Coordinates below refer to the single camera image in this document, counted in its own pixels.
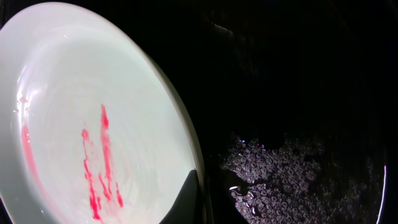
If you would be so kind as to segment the light green plate with ketchup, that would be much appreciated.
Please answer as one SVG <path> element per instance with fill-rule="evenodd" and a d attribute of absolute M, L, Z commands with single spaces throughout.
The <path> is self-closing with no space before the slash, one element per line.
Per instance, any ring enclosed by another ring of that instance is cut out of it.
<path fill-rule="evenodd" d="M 159 66 L 85 8 L 46 2 L 1 29 L 1 202 L 13 223 L 160 223 L 204 165 Z"/>

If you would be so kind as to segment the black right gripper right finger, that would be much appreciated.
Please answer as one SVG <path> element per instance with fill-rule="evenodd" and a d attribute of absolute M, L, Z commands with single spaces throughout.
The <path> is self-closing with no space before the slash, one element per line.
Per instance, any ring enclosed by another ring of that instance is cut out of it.
<path fill-rule="evenodd" d="M 215 224 L 246 224 L 246 219 L 235 207 L 231 187 L 240 188 L 245 181 L 231 170 L 214 167 L 209 174 L 211 209 Z"/>

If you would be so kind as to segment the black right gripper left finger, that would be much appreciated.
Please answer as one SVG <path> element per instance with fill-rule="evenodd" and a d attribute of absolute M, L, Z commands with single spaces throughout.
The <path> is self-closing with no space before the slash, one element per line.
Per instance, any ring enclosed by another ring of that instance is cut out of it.
<path fill-rule="evenodd" d="M 160 224 L 203 224 L 203 199 L 196 170 L 191 170 Z"/>

